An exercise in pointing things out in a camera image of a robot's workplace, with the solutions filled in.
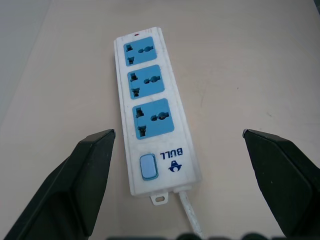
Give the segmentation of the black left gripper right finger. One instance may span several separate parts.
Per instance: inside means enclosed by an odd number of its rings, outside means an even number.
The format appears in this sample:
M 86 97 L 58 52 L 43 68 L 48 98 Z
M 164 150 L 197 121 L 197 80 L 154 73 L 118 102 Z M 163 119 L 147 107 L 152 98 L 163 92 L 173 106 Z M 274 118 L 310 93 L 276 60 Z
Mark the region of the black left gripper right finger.
M 320 236 L 320 169 L 290 140 L 242 133 L 258 187 L 286 237 Z

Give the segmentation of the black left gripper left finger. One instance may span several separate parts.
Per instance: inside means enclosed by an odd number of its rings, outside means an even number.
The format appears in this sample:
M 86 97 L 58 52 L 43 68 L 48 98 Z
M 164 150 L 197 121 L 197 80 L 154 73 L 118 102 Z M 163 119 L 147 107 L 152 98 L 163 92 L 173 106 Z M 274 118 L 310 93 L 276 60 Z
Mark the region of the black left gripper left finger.
M 87 240 L 105 195 L 114 129 L 81 140 L 43 181 L 7 240 Z

